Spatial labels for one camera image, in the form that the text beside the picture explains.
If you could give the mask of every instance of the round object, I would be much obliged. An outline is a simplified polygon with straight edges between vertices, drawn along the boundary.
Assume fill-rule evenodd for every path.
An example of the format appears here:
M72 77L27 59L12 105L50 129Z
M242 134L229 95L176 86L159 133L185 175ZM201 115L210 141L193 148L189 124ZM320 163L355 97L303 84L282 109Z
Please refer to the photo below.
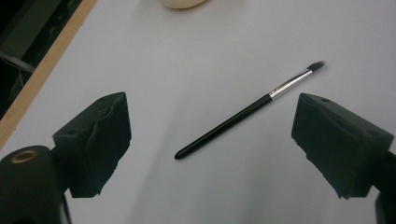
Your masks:
M195 7L203 3L205 0L161 0L161 2L170 8L188 8Z

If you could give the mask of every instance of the silver ferrule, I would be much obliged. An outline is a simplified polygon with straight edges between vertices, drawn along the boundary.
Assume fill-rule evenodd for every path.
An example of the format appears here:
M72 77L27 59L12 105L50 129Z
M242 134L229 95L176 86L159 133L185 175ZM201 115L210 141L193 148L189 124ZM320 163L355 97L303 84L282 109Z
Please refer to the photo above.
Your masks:
M313 72L311 70L305 69L302 73L300 73L299 75L291 78L290 80L288 80L287 82L283 83L278 88L274 89L273 91L269 92L268 94L270 95L270 97L273 100L275 100L276 97L278 97L283 92L287 91L288 89L290 89L291 87L293 87L297 83L301 82L303 79L305 79L306 77L308 77L312 73Z

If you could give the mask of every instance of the black brush handle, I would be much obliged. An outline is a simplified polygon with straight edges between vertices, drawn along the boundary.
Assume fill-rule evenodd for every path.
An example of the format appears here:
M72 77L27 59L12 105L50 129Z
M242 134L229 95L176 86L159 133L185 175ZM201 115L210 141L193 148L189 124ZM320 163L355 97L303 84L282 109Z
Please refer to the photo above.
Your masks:
M219 126L216 128L212 129L210 132L204 134L188 146L182 148L176 155L175 159L180 160L188 155L190 155L192 152L197 150L198 148L202 147L212 139L216 138L220 134L224 133L228 129L232 128L236 123L241 121L242 119L248 117L252 113L256 112L258 109L262 108L263 106L267 105L268 103L272 102L273 99L269 94L264 95L262 98L251 104L250 106L246 107L239 113L235 114L231 118L227 119L226 121L222 122Z

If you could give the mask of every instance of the brush bristles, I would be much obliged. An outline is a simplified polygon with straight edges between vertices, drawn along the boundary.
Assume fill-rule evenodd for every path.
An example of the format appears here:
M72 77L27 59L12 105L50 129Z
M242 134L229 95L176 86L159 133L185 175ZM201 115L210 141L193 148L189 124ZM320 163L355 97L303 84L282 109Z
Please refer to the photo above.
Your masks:
M320 62L313 63L313 64L309 65L306 69L309 69L309 70L311 70L312 72L315 72L315 71L317 71L319 68L323 67L324 64L325 64L324 61L320 61Z

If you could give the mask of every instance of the white table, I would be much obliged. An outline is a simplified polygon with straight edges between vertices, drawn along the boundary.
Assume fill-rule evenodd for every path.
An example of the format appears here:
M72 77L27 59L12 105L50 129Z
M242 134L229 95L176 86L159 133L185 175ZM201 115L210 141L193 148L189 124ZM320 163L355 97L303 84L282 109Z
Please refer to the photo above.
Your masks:
M96 99L128 97L132 145L74 223L375 223L338 199L290 137L300 92L396 133L396 1L99 1L1 158L51 136ZM175 153L309 64L327 66L183 161Z

